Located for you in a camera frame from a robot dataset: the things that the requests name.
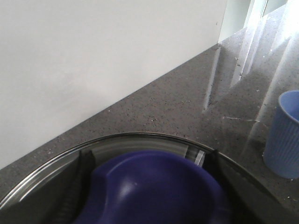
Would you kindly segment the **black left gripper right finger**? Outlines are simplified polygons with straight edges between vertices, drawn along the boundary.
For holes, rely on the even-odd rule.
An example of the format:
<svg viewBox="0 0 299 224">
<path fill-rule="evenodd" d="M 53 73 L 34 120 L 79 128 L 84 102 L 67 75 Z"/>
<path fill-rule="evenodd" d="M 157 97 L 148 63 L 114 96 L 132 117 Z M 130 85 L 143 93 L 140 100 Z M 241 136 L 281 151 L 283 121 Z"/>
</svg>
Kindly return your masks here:
<svg viewBox="0 0 299 224">
<path fill-rule="evenodd" d="M 259 219 L 249 211 L 244 202 L 238 196 L 230 180 L 225 176 L 221 168 L 218 151 L 209 152 L 205 155 L 203 168 L 220 184 L 224 189 L 232 210 L 232 224 L 258 224 Z"/>
</svg>

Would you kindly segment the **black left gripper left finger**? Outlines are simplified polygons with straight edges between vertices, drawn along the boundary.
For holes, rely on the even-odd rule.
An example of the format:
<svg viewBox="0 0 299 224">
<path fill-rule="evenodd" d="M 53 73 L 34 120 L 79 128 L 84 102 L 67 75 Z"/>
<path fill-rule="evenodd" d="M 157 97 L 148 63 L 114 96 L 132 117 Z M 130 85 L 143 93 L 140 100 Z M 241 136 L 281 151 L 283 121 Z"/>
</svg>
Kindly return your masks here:
<svg viewBox="0 0 299 224">
<path fill-rule="evenodd" d="M 59 210 L 57 222 L 59 224 L 70 224 L 82 210 L 91 182 L 91 172 L 95 168 L 95 158 L 92 151 L 79 152 L 76 173 L 64 191 Z"/>
</svg>

